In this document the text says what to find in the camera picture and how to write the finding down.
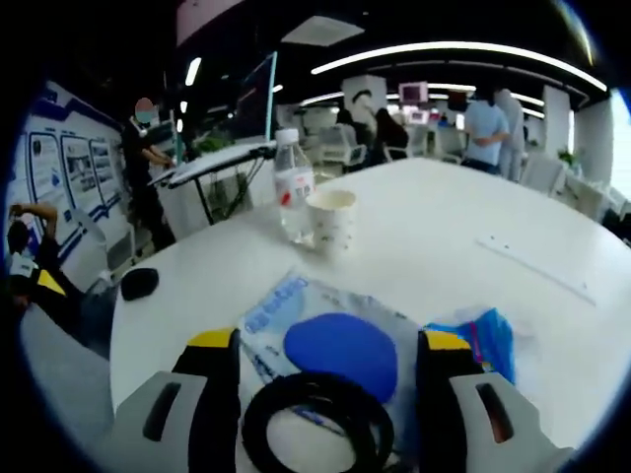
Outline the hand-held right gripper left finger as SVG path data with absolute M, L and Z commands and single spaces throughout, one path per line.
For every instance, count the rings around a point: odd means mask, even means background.
M 240 331 L 190 339 L 169 372 L 153 374 L 116 411 L 112 472 L 234 472 L 241 415 Z

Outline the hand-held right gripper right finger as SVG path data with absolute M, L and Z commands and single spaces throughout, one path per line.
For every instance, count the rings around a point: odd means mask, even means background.
M 536 407 L 453 333 L 418 333 L 416 389 L 423 472 L 560 472 L 571 461 Z

